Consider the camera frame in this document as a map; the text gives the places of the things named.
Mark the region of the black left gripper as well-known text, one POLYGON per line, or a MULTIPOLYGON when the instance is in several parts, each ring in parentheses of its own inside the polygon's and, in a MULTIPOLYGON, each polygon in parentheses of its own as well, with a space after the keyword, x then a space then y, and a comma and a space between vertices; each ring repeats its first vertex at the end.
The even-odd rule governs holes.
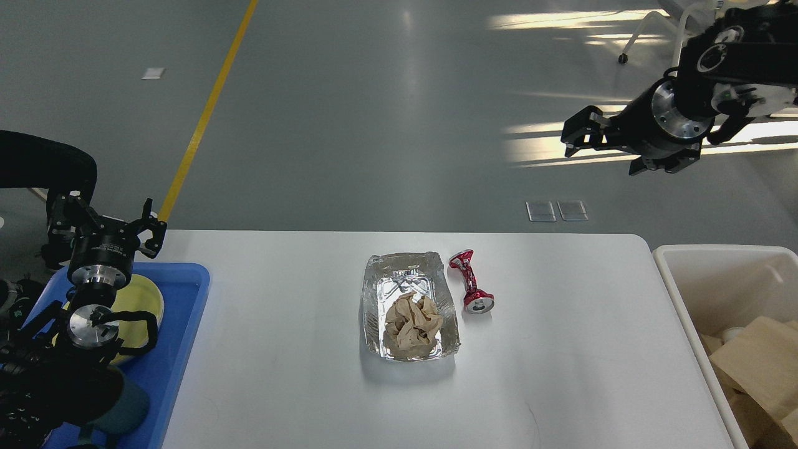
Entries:
POLYGON ((125 224, 121 234, 101 234, 103 221, 83 191, 49 191, 46 213, 46 250, 70 248, 76 238, 67 272, 75 286, 128 285, 135 253, 156 259, 168 228, 167 222, 152 213, 152 199, 145 200, 142 215, 125 224))

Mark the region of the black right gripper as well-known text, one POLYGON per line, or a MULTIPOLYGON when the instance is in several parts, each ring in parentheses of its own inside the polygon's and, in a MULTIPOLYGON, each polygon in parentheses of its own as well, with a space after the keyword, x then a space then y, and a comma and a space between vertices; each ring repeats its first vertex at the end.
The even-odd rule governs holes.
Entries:
POLYGON ((678 173, 698 162, 700 141, 714 125, 713 115, 689 117, 680 110, 676 101, 684 97, 676 80, 659 80, 616 115, 615 124, 601 108, 588 105, 562 126, 564 156, 620 150, 639 156, 630 162, 630 176, 657 170, 678 173))

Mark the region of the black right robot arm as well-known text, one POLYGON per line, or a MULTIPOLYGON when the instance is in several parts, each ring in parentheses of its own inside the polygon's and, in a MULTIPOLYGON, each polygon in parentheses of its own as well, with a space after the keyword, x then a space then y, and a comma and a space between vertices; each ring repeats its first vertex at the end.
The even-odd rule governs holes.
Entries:
POLYGON ((753 120, 796 104, 794 1, 732 8, 687 40, 678 65, 613 117, 588 105, 562 126, 565 157, 616 150, 629 174, 676 173, 698 162, 703 142, 732 139, 753 120))

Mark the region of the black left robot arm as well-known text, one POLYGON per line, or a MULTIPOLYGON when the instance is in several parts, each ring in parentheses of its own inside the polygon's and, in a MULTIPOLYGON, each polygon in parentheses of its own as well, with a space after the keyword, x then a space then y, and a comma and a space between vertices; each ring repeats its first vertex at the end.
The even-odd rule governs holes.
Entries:
POLYGON ((155 258, 167 224, 152 213, 122 221, 98 214, 77 191, 59 196, 49 232, 68 236, 68 305, 52 301, 2 341, 2 447, 40 448, 65 423, 79 427, 78 448, 92 432, 113 447, 148 414, 148 394, 112 365, 118 355, 143 356, 158 343, 156 314, 114 311, 132 281, 136 253, 155 258))

